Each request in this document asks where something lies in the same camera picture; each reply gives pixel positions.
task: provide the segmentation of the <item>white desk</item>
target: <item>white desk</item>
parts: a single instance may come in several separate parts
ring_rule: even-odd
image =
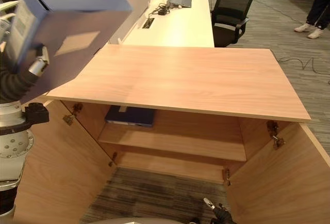
[[[125,45],[214,47],[208,0],[192,0],[191,8],[171,9],[167,15],[155,18],[149,29],[142,29],[147,15],[166,0],[151,0],[145,17],[123,41]]]

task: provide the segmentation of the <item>white sneaker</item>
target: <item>white sneaker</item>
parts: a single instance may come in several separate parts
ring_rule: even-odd
[[[300,27],[296,27],[294,29],[294,31],[296,32],[308,32],[308,28],[310,27],[311,25],[308,24],[308,23],[305,23],[304,25],[300,26]]]
[[[321,36],[321,34],[323,33],[323,30],[320,28],[315,29],[314,32],[312,32],[310,35],[308,35],[307,37],[310,39],[316,39],[319,36]]]

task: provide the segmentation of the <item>office floor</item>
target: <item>office floor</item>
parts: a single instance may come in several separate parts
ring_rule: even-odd
[[[120,217],[158,217],[188,223],[199,217],[209,224],[213,213],[203,202],[227,206],[219,184],[119,168],[80,223]]]
[[[230,47],[270,48],[277,59],[315,59],[315,69],[330,73],[330,31],[316,40],[293,28],[304,22],[313,0],[254,0],[245,35]],[[311,64],[280,64],[309,112],[309,127],[330,154],[330,80]],[[81,223],[118,217],[162,217],[187,223],[193,216],[209,224],[212,212],[202,202],[226,203],[223,186],[174,176],[119,169],[81,219]]]

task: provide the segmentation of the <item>cabinet top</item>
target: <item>cabinet top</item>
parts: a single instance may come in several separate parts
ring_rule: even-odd
[[[47,96],[81,102],[305,122],[268,49],[104,46]]]

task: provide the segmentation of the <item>person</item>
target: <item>person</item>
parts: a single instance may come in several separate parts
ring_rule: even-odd
[[[307,21],[304,25],[296,27],[296,32],[307,32],[311,26],[316,26],[314,32],[307,37],[310,39],[318,38],[323,30],[330,23],[330,0],[314,0],[311,10],[307,16]]]

